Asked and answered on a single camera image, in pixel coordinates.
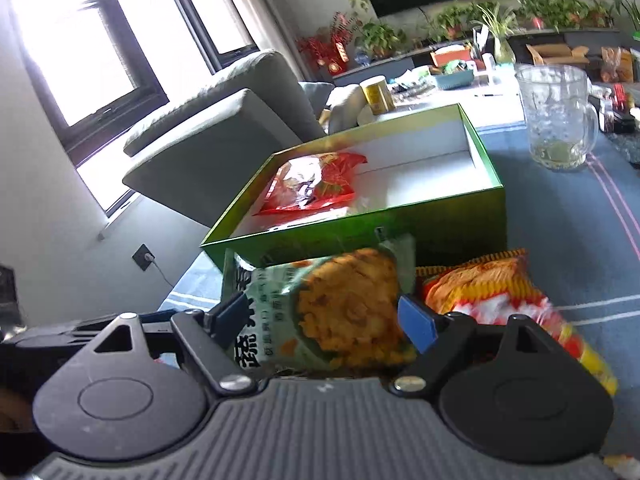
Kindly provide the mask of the yellow red crayfish bag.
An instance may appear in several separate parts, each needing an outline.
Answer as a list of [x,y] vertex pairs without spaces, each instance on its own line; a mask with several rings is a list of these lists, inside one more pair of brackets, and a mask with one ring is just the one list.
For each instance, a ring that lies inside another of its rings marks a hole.
[[504,325],[516,314],[528,316],[609,394],[617,392],[611,367],[529,278],[524,249],[481,256],[458,266],[421,266],[416,284],[424,304],[438,314],[460,312],[484,325]]

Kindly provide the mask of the green snack bag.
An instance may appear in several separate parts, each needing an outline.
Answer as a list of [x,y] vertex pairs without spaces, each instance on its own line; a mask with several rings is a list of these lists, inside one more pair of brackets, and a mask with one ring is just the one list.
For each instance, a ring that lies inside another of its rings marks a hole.
[[398,322],[398,300],[416,284],[410,235],[374,247],[275,266],[224,255],[222,292],[242,292],[247,321],[232,354],[239,367],[360,373],[416,358]]

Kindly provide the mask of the red round-cracker bag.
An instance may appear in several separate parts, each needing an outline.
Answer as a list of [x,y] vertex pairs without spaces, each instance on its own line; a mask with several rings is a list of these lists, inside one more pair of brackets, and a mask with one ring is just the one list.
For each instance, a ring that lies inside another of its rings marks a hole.
[[256,216],[302,214],[346,205],[356,197],[355,170],[367,162],[366,156],[351,152],[293,158],[272,178]]

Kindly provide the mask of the green cardboard box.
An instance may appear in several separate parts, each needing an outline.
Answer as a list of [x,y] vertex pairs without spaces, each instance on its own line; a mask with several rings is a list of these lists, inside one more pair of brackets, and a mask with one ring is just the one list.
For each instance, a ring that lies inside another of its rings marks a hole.
[[[324,152],[366,156],[347,206],[283,219],[258,210],[277,170]],[[216,266],[231,249],[254,266],[351,252],[409,234],[420,266],[502,252],[506,192],[459,104],[372,122],[271,155],[203,240]]]

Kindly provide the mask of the round white table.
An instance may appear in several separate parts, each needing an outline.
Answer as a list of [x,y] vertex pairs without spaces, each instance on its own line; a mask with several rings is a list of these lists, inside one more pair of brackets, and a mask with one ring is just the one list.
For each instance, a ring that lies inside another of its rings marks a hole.
[[525,124],[520,87],[512,64],[497,65],[492,70],[482,70],[467,87],[440,90],[437,87],[417,96],[396,102],[391,112],[375,116],[365,107],[357,117],[357,125],[364,126],[392,119],[421,110],[459,104],[478,132],[488,132],[502,127],[521,128]]

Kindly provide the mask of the yellow tin can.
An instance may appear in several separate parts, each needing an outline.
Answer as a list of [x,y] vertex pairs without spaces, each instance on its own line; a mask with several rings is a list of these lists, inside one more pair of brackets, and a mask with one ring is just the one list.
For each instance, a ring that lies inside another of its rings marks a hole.
[[390,89],[383,75],[368,78],[361,81],[359,85],[375,116],[392,112],[395,109]]

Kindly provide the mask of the light blue tray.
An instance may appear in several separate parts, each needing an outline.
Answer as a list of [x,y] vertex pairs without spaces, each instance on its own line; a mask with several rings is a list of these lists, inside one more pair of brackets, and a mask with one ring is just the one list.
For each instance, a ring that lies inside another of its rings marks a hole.
[[456,70],[452,73],[442,73],[434,76],[435,86],[439,90],[454,90],[467,87],[474,81],[472,70]]

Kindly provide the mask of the open cardboard box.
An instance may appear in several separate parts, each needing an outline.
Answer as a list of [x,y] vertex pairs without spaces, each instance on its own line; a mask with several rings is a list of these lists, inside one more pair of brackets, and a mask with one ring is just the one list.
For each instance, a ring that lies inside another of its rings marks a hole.
[[567,44],[537,44],[526,46],[535,65],[571,65],[586,66],[589,64],[584,46],[571,48]]

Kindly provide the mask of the red flower decoration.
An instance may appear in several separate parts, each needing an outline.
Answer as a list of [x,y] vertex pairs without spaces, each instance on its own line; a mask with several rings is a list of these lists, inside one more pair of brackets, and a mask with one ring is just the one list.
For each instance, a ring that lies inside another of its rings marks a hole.
[[356,14],[335,12],[329,26],[320,27],[312,36],[297,38],[297,50],[318,68],[325,68],[330,76],[341,75],[348,69],[347,47],[361,25]]

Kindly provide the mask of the spider plant in vase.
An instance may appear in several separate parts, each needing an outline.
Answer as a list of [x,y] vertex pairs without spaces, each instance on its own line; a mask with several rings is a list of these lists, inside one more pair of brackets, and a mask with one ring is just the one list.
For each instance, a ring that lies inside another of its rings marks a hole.
[[516,29],[516,15],[510,6],[502,6],[496,3],[490,6],[487,2],[475,5],[480,12],[480,24],[485,25],[494,37],[494,59],[497,64],[516,63],[515,54],[508,43],[508,37],[514,34]]

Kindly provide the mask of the wall power socket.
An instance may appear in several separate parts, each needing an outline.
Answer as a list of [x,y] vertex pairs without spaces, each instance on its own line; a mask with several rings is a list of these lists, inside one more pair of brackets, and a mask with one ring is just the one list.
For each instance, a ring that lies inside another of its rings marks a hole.
[[141,244],[136,252],[132,255],[134,263],[142,270],[148,270],[148,267],[155,261],[155,256],[146,247],[145,244]]

